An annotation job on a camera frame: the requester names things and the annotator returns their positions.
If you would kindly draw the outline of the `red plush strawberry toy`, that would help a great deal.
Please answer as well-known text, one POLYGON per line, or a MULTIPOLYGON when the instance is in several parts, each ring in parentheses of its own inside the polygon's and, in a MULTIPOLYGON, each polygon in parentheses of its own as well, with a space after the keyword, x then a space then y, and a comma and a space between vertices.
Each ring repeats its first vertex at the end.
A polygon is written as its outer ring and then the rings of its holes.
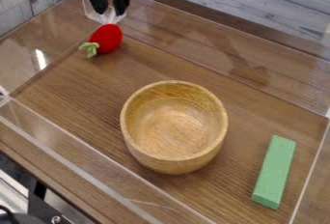
POLYGON ((117 24, 105 24, 97 29, 90 40, 81 45, 79 49, 87 51, 89 58, 98 54, 107 54, 118 49, 123 36, 123 31, 117 24))

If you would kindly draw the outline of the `clear acrylic tray walls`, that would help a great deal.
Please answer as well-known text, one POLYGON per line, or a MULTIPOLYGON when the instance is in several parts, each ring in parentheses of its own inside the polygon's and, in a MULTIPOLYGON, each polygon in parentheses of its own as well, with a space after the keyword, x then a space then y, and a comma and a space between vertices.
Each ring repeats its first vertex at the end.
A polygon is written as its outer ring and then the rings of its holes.
POLYGON ((63 0, 0 38, 0 153, 99 224, 330 224, 330 55, 223 25, 181 0, 130 0, 98 14, 63 0), (81 45, 105 24, 118 49, 81 45), (121 114, 159 81, 222 100, 229 131, 214 159, 169 175, 129 151, 121 114), (297 143, 273 210, 252 200, 273 136, 297 143))

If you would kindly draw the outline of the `round wooden bowl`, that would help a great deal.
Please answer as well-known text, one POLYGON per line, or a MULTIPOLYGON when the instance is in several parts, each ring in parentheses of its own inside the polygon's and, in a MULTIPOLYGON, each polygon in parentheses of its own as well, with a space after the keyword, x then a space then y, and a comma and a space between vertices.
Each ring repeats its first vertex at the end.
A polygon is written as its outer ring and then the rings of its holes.
POLYGON ((218 155, 229 131, 225 104, 203 86, 169 80, 127 99, 121 128, 129 151, 151 170, 182 175, 218 155))

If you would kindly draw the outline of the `green rectangular foam block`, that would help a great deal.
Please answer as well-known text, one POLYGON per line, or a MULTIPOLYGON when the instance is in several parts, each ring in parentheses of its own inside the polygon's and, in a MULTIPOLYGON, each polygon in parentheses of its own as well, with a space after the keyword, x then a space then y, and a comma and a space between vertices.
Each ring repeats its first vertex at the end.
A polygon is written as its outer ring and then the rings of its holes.
POLYGON ((273 136, 252 194, 252 200, 273 210, 281 204, 296 148, 294 141, 273 136))

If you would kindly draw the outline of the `black metal table bracket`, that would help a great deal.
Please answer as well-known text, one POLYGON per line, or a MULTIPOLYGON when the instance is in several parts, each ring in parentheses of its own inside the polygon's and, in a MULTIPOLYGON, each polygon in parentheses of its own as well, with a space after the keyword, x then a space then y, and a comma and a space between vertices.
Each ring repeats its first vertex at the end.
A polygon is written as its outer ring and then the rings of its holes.
POLYGON ((71 220, 46 202, 47 187, 36 181, 28 189, 27 212, 46 224, 74 224, 71 220))

